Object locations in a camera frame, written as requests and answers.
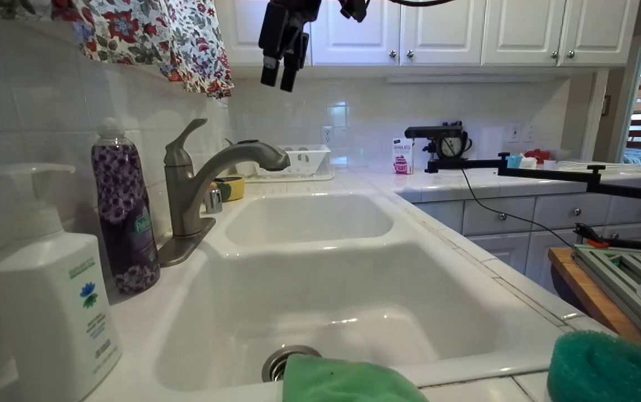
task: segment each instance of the faucet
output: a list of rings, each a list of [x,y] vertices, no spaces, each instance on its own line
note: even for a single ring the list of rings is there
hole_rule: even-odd
[[[195,171],[193,159],[183,149],[183,146],[185,138],[205,123],[208,119],[191,120],[188,127],[179,135],[179,138],[166,146],[164,165],[172,237],[158,250],[161,266],[172,266],[188,259],[188,255],[204,242],[204,237],[214,225],[212,216],[201,216],[201,206],[217,174],[241,160],[254,160],[271,171],[280,171],[290,165],[288,155],[269,142],[239,141],[217,151],[199,171]]]

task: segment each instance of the drain strainer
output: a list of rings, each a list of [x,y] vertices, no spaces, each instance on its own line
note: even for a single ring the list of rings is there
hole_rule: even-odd
[[[262,366],[262,379],[264,382],[281,382],[284,378],[284,369],[290,359],[290,355],[316,355],[316,357],[322,357],[316,348],[310,347],[302,347],[302,345],[295,345],[295,347],[284,347],[280,351],[275,351],[266,365]]]

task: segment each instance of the double sink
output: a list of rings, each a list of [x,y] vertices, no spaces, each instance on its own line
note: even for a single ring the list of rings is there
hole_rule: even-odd
[[[273,399],[262,370],[281,370],[269,361],[281,351],[384,365],[418,387],[547,369],[559,329],[408,207],[262,196],[220,218],[154,334],[168,399]]]

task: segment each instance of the white bottle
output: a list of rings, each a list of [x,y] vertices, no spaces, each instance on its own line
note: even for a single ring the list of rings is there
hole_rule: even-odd
[[[11,345],[24,402],[88,397],[121,359],[102,283],[99,242],[63,233],[59,212],[36,202],[34,174],[69,165],[10,165],[23,198],[0,250],[0,324]]]

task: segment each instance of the purple bottle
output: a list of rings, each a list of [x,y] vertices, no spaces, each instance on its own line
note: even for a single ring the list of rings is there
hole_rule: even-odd
[[[92,147],[99,221],[118,292],[137,295],[161,278],[140,157],[116,120]]]

